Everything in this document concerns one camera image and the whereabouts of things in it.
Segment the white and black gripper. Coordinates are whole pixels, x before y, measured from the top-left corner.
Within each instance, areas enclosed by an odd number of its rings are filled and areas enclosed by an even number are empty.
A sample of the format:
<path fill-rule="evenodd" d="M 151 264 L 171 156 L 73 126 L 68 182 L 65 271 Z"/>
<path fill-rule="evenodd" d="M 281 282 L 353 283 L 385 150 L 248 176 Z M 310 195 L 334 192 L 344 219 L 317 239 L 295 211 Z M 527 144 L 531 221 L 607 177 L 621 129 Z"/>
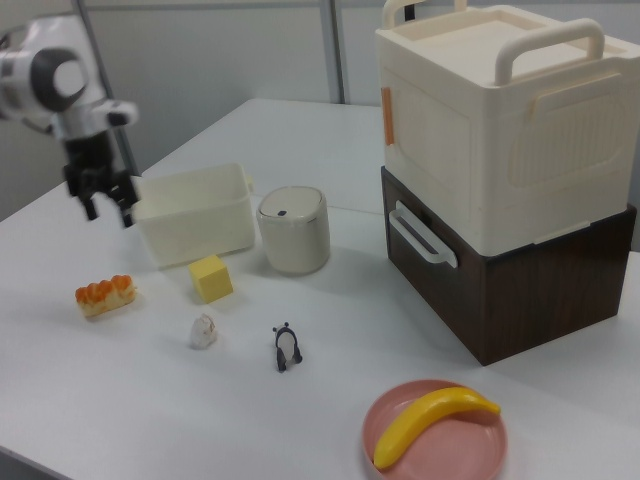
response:
<path fill-rule="evenodd" d="M 53 116 L 53 132 L 68 156 L 64 175 L 70 194 L 82 200 L 89 221 L 98 218 L 92 196 L 100 192 L 116 202 L 124 228 L 134 224 L 137 192 L 130 174 L 113 166 L 109 132 L 138 119 L 137 105 L 121 100 L 75 106 Z"/>

